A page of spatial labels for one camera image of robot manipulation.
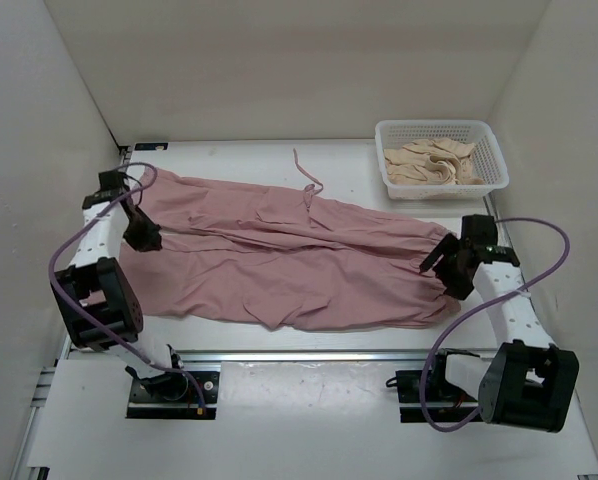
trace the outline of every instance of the beige fabric in basket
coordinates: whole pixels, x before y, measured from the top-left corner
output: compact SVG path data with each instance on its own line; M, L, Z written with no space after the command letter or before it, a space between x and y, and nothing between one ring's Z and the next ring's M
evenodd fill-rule
M473 173L474 148L474 143L435 138L385 149L388 179L395 185L483 185Z

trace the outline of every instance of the white wall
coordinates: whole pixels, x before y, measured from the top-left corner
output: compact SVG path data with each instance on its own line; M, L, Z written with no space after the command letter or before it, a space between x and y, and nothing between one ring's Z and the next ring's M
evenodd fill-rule
M120 143L485 119L548 0L46 0Z
M598 0L551 2L490 122L511 178L500 210L550 219L572 238L566 266L533 295L579 356L577 390L598 454ZM539 227L511 233L528 275L559 254L559 239Z
M0 479L64 329L46 277L115 145L41 0L0 0Z

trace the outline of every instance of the white basket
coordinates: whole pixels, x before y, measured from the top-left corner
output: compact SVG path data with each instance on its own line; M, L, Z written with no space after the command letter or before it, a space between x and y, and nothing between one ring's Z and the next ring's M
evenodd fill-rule
M480 198L505 188L510 181L499 144L490 127L477 120L384 120L375 128L377 158L383 183L392 199ZM451 138L476 143L472 159L475 173L484 185L395 185L388 179L383 155L385 148L401 148L421 138Z

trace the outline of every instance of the drawstring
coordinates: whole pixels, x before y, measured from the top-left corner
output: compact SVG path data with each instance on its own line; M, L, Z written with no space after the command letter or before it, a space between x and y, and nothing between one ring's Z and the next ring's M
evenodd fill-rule
M311 183L310 185L306 185L306 188L303 189L303 203L305 203L306 208L310 210L310 205L312 205L312 197L314 197L315 195L319 195L321 192L323 192L323 183L321 183L315 177L310 175L301 167L301 165L299 165L299 155L297 154L297 149L293 148L292 151L295 154L295 166L297 167L297 170L299 170L301 173L303 173L306 177L308 177L310 180L315 182L320 187L319 190L317 190L315 188L314 183Z

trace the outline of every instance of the pink garment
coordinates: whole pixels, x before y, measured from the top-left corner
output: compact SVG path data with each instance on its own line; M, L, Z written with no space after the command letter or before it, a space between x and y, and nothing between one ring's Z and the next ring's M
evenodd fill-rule
M445 228L315 193L159 170L141 208L175 234L120 259L143 312L323 330L422 328L458 310L418 270Z

